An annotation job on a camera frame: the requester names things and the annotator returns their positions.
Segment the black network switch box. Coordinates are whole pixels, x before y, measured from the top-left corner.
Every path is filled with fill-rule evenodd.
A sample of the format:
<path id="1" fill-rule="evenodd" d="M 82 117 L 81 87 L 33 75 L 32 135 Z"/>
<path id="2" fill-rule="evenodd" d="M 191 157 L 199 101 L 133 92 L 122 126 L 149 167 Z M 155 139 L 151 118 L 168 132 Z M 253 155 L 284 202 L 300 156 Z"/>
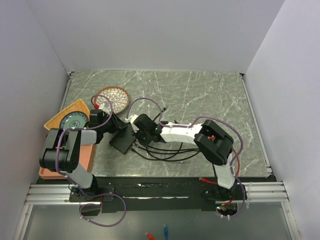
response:
<path id="1" fill-rule="evenodd" d="M 136 141 L 134 130 L 131 125 L 121 129 L 109 142 L 110 146 L 125 155 Z"/>

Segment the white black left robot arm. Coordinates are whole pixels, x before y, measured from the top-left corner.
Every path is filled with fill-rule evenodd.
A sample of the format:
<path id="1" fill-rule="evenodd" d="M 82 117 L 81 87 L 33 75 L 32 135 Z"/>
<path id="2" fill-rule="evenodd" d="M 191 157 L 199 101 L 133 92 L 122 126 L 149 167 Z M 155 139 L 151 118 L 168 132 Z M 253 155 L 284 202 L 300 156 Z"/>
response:
<path id="1" fill-rule="evenodd" d="M 98 182 L 80 164 L 81 146 L 98 144 L 105 133 L 115 134 L 127 126 L 113 112 L 93 109 L 84 128 L 49 130 L 39 157 L 39 165 L 60 174 L 78 188 L 87 201 L 94 201 L 99 195 Z"/>

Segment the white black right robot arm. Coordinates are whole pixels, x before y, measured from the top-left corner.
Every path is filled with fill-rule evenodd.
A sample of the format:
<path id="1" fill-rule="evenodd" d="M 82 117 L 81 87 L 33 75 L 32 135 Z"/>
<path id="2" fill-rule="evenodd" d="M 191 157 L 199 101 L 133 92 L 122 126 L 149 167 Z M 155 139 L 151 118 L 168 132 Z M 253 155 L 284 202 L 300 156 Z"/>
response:
<path id="1" fill-rule="evenodd" d="M 146 114 L 133 114 L 126 119 L 133 135 L 143 146 L 154 143 L 187 143 L 196 145 L 199 152 L 212 164 L 217 190 L 223 199 L 236 194 L 236 179 L 231 169 L 233 138 L 213 120 L 194 125 L 177 125 L 172 122 L 155 123 Z"/>

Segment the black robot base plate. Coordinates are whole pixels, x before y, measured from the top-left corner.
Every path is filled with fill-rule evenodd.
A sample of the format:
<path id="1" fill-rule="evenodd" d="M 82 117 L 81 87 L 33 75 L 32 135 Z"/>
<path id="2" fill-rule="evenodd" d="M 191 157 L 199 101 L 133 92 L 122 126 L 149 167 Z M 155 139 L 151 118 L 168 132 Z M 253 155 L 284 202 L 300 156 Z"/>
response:
<path id="1" fill-rule="evenodd" d="M 244 203 L 247 191 L 238 181 L 231 189 L 210 177 L 97 177 L 83 195 L 72 187 L 71 203 L 97 204 L 102 213 L 119 211 L 215 211 L 218 203 Z"/>

